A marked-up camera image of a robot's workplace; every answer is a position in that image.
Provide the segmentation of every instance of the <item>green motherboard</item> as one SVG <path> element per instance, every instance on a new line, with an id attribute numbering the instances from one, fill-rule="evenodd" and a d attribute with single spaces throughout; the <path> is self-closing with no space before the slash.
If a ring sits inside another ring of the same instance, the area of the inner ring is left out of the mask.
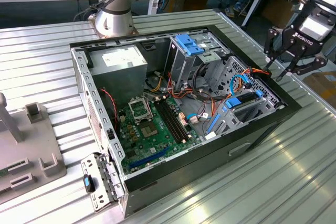
<path id="1" fill-rule="evenodd" d="M 167 98 L 164 103 L 171 110 L 170 114 L 175 117 L 175 122 L 180 120 L 178 117 L 180 108 L 174 99 Z M 165 120 L 162 118 L 164 115 L 162 111 L 158 111 L 155 102 L 149 102 L 148 105 L 153 118 L 151 121 L 143 120 L 139 125 L 136 125 L 129 106 L 119 110 L 119 115 L 122 116 L 119 140 L 126 154 L 122 161 L 126 174 L 154 164 L 201 142 L 189 125 L 182 126 L 182 124 L 181 128 L 188 137 L 186 141 L 177 140 L 176 132 L 166 126 Z M 132 109 L 136 116 L 146 113 L 144 108 L 132 107 Z"/>

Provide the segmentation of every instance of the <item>metal bracket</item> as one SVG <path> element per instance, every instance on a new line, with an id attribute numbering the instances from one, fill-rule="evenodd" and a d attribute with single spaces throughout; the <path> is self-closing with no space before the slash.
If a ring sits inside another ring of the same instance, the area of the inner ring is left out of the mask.
<path id="1" fill-rule="evenodd" d="M 92 153 L 81 161 L 84 174 L 92 178 L 90 198 L 95 211 L 116 202 L 125 194 L 117 170 L 107 158 L 105 154 Z"/>

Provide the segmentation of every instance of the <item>blue latch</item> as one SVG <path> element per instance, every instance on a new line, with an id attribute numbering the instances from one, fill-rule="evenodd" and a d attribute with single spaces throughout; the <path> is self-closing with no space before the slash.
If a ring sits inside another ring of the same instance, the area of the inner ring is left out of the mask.
<path id="1" fill-rule="evenodd" d="M 90 185 L 89 178 L 85 178 L 84 182 L 85 182 L 85 186 L 89 186 Z"/>
<path id="2" fill-rule="evenodd" d="M 263 92 L 260 90 L 260 89 L 258 89 L 257 91 L 256 91 L 256 94 L 257 94 L 257 96 L 259 96 L 259 98 L 261 98 L 261 97 L 263 97 Z"/>
<path id="3" fill-rule="evenodd" d="M 196 41 L 188 34 L 181 34 L 181 35 L 176 35 L 176 41 L 180 44 L 182 48 L 184 48 L 189 56 L 191 55 L 199 55 L 204 53 L 204 49 L 200 48 L 197 44 Z"/>
<path id="4" fill-rule="evenodd" d="M 235 106 L 238 106 L 238 105 L 240 105 L 241 104 L 241 102 L 238 100 L 238 98 L 236 98 L 236 97 L 233 97 L 233 98 L 230 98 L 230 99 L 228 99 L 226 102 L 225 102 L 225 105 L 229 108 L 229 109 L 231 109 L 231 108 L 233 108 L 233 107 L 235 107 Z"/>

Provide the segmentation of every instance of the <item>slotted aluminum surface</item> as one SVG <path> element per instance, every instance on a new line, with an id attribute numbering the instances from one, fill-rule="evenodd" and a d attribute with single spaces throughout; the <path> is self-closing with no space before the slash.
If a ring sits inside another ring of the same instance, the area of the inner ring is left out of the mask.
<path id="1" fill-rule="evenodd" d="M 212 10 L 140 16 L 140 33 L 217 25 L 256 63 L 250 37 Z M 68 174 L 0 205 L 11 223 L 118 223 L 118 206 L 95 214 L 79 161 L 97 151 L 78 96 L 70 42 L 97 38 L 87 22 L 0 30 L 0 90 L 12 111 L 38 101 L 48 108 Z M 271 67 L 274 76 L 280 69 Z M 281 86 L 303 109 L 263 144 L 134 214 L 124 223 L 335 223 L 336 121 L 291 78 Z"/>

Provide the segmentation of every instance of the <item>motherboard chip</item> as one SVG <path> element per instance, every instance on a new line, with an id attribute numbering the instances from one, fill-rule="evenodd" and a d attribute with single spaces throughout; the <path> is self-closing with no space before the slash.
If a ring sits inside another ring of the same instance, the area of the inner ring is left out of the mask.
<path id="1" fill-rule="evenodd" d="M 131 150 L 129 152 L 126 152 L 126 156 L 128 158 L 136 156 L 135 150 Z"/>
<path id="2" fill-rule="evenodd" d="M 144 137 L 150 137 L 158 133 L 153 121 L 143 122 L 139 125 L 139 127 Z"/>

